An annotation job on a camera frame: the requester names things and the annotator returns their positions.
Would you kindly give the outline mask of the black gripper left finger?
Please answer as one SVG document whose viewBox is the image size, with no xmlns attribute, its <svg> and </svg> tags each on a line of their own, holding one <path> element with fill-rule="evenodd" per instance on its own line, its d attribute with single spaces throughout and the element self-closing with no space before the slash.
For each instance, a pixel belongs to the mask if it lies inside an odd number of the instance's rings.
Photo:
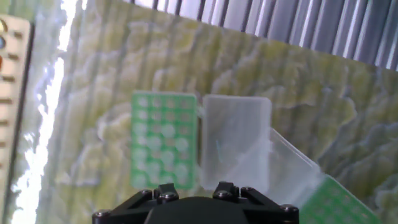
<svg viewBox="0 0 398 224">
<path fill-rule="evenodd" d="M 145 223 L 154 208 L 178 199 L 179 194 L 174 184 L 162 184 L 154 190 L 144 189 L 114 209 L 103 209 L 93 213 L 92 224 Z"/>
</svg>

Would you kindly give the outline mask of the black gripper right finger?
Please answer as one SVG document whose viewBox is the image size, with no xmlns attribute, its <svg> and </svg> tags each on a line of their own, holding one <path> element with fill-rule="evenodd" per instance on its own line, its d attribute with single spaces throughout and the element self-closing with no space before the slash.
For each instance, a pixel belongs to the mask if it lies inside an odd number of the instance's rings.
<svg viewBox="0 0 398 224">
<path fill-rule="evenodd" d="M 238 187 L 232 182 L 219 182 L 212 198 L 234 205 L 248 223 L 299 224 L 299 209 L 279 205 L 253 187 Z"/>
</svg>

